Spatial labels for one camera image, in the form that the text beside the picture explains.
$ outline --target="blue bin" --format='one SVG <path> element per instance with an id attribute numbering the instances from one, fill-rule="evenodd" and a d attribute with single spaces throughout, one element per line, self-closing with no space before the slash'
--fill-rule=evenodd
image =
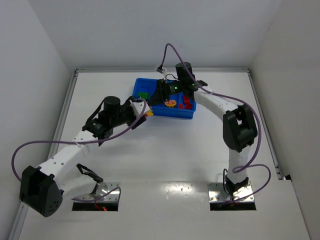
<path id="1" fill-rule="evenodd" d="M 149 98 L 155 93 L 157 87 L 157 79 L 137 78 L 134 84 L 132 95 L 135 98 L 139 97 L 139 93 L 149 93 Z M 192 119 L 196 111 L 196 103 L 190 99 L 192 104 L 191 109 L 179 108 L 179 104 L 184 104 L 183 93 L 174 94 L 170 96 L 170 100 L 176 101 L 175 107 L 167 107 L 164 103 L 152 106 L 152 112 L 155 116 L 174 117 L 182 119 Z"/>

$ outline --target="blue tray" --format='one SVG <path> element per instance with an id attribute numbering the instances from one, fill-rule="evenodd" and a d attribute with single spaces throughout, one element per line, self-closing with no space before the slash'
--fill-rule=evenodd
<path id="1" fill-rule="evenodd" d="M 150 78 L 137 78 L 134 84 L 134 89 L 132 95 L 135 98 L 139 97 L 139 93 L 149 93 L 149 98 L 154 94 L 157 87 L 157 79 Z M 152 106 L 152 112 L 155 116 L 165 116 L 165 117 L 174 117 L 174 118 L 183 118 L 183 119 L 192 119 L 194 112 L 196 111 L 197 104 L 190 99 L 192 104 L 191 109 L 179 108 L 179 104 L 184 104 L 183 93 L 174 94 L 170 96 L 170 100 L 176 101 L 175 107 L 167 107 L 164 103 L 159 105 Z"/>

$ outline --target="white wall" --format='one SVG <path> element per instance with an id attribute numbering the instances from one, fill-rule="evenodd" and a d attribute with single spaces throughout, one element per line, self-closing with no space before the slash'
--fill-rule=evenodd
<path id="1" fill-rule="evenodd" d="M 320 239 L 320 1 L 283 0 L 251 71 L 278 160 Z"/>
<path id="2" fill-rule="evenodd" d="M 29 0 L 69 67 L 248 67 L 281 0 Z M 168 65 L 178 63 L 170 52 Z"/>
<path id="3" fill-rule="evenodd" d="M 53 138 L 70 79 L 27 0 L 0 1 L 0 74 L 0 240 L 6 240 L 20 202 L 11 156 L 26 141 Z M 19 174 L 45 160 L 49 147 L 22 150 Z"/>

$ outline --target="gray wall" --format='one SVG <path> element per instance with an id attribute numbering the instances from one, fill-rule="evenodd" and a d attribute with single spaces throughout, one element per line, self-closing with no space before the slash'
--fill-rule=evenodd
<path id="1" fill-rule="evenodd" d="M 320 239 L 320 1 L 283 0 L 251 71 L 277 157 Z"/>
<path id="2" fill-rule="evenodd" d="M 6 240 L 20 202 L 11 156 L 26 141 L 53 138 L 70 79 L 27 0 L 0 1 L 0 73 L 0 240 Z M 46 160 L 49 147 L 23 149 L 19 174 Z"/>
<path id="3" fill-rule="evenodd" d="M 167 42 L 193 66 L 248 67 L 280 1 L 29 0 L 70 70 L 155 67 Z"/>

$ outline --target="white table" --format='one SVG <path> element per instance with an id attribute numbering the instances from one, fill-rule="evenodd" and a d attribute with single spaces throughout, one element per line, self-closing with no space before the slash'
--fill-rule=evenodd
<path id="1" fill-rule="evenodd" d="M 247 72 L 194 72 L 215 92 L 243 99 L 258 111 Z M 125 101 L 136 78 L 159 77 L 143 70 L 78 73 L 62 112 L 67 116 L 61 115 L 55 137 L 72 139 L 104 97 L 113 95 Z M 269 166 L 272 178 L 255 195 L 256 211 L 210 211 L 207 182 L 222 180 L 229 154 L 221 121 L 197 105 L 191 120 L 149 117 L 136 130 L 89 154 L 89 168 L 106 182 L 121 182 L 118 212 L 74 212 L 71 200 L 64 201 L 49 218 L 29 209 L 19 239 L 309 239 L 292 183 L 278 180 L 265 132 L 262 134 L 255 163 Z M 268 177 L 262 167 L 247 171 L 253 190 Z M 68 178 L 76 174 L 74 170 Z"/>

